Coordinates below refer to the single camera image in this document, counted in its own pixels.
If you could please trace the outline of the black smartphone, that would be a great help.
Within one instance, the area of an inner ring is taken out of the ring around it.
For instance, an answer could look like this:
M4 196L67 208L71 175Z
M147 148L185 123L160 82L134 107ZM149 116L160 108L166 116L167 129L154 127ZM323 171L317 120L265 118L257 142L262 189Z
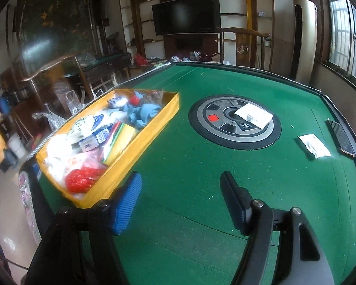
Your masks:
M326 124L339 151L350 158L355 158L356 154L354 148L352 147L352 144L344 128L338 122L335 122L331 119L327 119Z

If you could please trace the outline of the blue Vinda tissue pack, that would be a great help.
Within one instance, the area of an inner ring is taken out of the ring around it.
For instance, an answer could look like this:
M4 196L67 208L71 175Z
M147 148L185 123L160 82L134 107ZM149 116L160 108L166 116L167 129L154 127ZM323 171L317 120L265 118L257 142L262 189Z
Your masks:
M115 120L104 111L90 114L74 122L67 139L74 150L91 151L109 138Z

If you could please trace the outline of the red yellow sponge pack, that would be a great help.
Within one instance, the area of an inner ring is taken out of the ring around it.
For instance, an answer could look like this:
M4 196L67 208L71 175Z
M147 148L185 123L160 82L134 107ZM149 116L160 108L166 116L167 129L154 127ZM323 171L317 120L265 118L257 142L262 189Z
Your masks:
M110 166L125 150L136 135L136 129L123 122L116 122L114 130L107 142L103 145L101 161Z

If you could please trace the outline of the white plastic bag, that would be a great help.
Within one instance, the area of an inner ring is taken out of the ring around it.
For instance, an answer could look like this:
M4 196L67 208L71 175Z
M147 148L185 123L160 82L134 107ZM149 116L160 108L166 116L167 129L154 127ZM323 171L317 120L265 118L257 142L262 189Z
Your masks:
M65 184L65 178L71 171L81 169L83 165L81 156L73 152L66 134L51 137L46 145L46 152L44 163L49 174L60 185Z

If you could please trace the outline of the light blue towel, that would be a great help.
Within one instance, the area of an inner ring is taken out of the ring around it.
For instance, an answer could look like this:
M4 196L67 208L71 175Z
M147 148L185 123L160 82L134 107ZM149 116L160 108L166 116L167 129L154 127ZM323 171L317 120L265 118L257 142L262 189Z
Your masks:
M123 106L127 120L136 129L145 128L162 110L163 91L153 90L148 93L135 91Z

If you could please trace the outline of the pink wet wipes pack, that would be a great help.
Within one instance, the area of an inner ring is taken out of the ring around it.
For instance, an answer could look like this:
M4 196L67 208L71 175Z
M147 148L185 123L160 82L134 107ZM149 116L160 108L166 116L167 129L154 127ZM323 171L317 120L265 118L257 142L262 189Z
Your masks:
M70 159L70 171L74 169L83 169L83 167L104 170L107 169L108 166L101 162L100 151L98 149L94 149L75 154Z

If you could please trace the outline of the black television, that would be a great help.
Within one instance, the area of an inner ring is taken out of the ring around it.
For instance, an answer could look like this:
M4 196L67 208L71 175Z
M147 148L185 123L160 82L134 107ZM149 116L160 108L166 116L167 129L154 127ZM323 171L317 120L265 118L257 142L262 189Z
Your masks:
M215 33L220 28L220 0L173 0L152 6L156 35Z

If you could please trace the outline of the white flat sachet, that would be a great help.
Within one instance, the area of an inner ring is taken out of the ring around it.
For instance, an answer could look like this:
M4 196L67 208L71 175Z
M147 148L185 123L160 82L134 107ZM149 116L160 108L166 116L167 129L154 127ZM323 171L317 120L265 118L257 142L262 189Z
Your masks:
M331 156L330 151L315 134L305 134L298 139L305 145L305 148L315 159Z

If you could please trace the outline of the wooden chair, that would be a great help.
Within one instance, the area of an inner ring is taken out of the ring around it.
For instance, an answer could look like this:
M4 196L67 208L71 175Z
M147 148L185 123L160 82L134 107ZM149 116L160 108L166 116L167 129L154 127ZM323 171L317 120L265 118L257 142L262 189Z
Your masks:
M256 68L257 62L257 39L260 39L260 62L259 69L265 69L265 41L270 38L269 33L261 33L256 30L228 27L217 27L216 32L220 35L219 62L224 63L224 34L234 33L236 40L236 65Z

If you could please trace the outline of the white paper packet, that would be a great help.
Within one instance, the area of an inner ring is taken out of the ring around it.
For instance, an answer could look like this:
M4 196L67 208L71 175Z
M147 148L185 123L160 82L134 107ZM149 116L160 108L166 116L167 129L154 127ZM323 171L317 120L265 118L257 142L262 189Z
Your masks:
M263 129L273 119L273 114L253 104L246 104L235 111L235 114L246 122Z

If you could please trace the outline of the standing air conditioner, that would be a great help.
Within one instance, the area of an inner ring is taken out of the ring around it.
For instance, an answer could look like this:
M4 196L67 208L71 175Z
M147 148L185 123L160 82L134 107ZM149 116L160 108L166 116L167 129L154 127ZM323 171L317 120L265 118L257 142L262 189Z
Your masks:
M309 0L293 0L295 32L289 78L309 85L316 55L317 8Z

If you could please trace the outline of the round mahjong table console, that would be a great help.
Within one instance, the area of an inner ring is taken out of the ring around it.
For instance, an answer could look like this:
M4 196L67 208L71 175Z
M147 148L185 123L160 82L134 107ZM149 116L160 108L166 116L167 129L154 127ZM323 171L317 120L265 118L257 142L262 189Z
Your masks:
M235 114L246 104L257 105L273 114L272 121L263 129L246 122ZM188 120L199 135L230 149L263 149L277 142L282 133L276 114L257 101L238 95L213 95L200 99L190 108Z

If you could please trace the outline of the yellow storage box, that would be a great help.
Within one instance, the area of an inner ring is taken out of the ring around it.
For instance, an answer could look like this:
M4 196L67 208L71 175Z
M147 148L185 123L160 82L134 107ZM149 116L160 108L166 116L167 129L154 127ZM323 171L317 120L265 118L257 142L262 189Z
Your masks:
M103 173L99 180L93 187L81 196L75 196L70 193L65 186L57 182L57 180L50 173L45 159L47 158L47 145L50 144L53 138L60 134L67 134L71 129L73 123L78 119L82 119L88 114L103 109L107 101L114 95L131 96L135 92L134 89L115 89L102 95L98 99L92 101L75 116L66 121L50 138L48 138L36 153L36 160L40 169L48 178L50 183L61 192L61 194L71 201L76 207L90 208L97 201L108 199L111 193L121 183L123 178L127 175L132 166L138 161L139 157L145 152L148 146L154 141L155 138L162 132L168 125L169 121L173 119L179 110L179 94L176 92L165 91L162 99L162 110L155 118L145 126L132 141L125 147L125 149L109 163L108 169Z

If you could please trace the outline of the dark glass cabinet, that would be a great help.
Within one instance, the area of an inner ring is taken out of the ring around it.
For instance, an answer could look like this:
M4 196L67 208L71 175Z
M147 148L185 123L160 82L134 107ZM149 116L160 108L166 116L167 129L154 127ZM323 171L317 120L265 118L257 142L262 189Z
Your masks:
M24 76L62 56L103 54L101 0L15 0L16 54Z

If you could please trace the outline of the red mesh ball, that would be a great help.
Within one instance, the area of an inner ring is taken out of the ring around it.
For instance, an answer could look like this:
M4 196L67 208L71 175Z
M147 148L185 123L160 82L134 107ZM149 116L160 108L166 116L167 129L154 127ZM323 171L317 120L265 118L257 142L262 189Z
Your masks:
M65 177L66 187L71 193L87 193L105 171L91 167L74 169Z

